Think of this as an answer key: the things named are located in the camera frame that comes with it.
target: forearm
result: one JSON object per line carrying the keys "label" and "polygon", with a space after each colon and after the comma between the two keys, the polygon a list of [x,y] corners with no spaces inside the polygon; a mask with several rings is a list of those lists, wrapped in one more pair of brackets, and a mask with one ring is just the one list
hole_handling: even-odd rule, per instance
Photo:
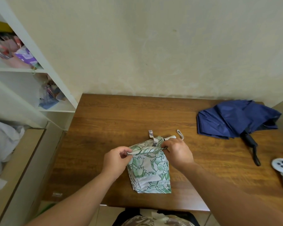
{"label": "forearm", "polygon": [[185,167],[183,174],[222,226],[283,225],[283,213],[208,173],[198,164]]}
{"label": "forearm", "polygon": [[114,180],[110,175],[99,174],[75,194],[47,210],[27,226],[88,225]]}

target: yellow object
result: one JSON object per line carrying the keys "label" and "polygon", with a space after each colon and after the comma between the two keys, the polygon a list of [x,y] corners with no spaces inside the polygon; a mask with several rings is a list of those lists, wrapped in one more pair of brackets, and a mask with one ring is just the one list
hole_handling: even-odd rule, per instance
{"label": "yellow object", "polygon": [[13,32],[13,30],[7,23],[0,22],[0,32]]}

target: navy blue umbrella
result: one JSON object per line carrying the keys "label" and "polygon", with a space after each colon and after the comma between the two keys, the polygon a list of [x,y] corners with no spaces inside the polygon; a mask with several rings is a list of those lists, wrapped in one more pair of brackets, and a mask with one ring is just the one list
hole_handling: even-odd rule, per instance
{"label": "navy blue umbrella", "polygon": [[260,166],[257,157],[257,143],[250,133],[277,129],[275,122],[280,116],[281,113],[277,110],[254,101],[225,101],[197,114],[197,132],[221,139],[241,137],[248,146],[253,148],[254,162]]}

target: white shelf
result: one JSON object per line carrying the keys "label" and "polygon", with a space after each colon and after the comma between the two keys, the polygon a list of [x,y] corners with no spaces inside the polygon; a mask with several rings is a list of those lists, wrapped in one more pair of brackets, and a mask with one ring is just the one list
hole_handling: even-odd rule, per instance
{"label": "white shelf", "polygon": [[75,108],[73,105],[68,101],[58,102],[54,106],[52,106],[49,109],[43,109],[42,107],[38,107],[39,111],[45,111],[45,112],[65,112],[65,113],[74,113]]}
{"label": "white shelf", "polygon": [[6,72],[36,72],[36,73],[45,73],[44,69],[37,69],[37,70],[32,70],[29,68],[13,68],[5,64],[4,62],[0,61],[0,71],[6,71]]}

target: wooden table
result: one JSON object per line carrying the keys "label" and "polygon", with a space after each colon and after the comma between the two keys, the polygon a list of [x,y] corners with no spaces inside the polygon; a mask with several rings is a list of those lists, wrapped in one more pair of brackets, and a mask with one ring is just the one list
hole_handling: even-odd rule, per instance
{"label": "wooden table", "polygon": [[[197,134],[196,115],[220,101],[83,94],[57,155],[43,200],[60,201],[101,172],[106,152],[180,129],[194,159],[216,176],[283,211],[283,180],[272,159],[283,158],[279,130],[252,134],[259,144],[257,167],[240,138],[221,140]],[[209,211],[190,182],[170,166],[171,194],[138,194],[127,170],[111,186],[102,204],[115,207]]]}

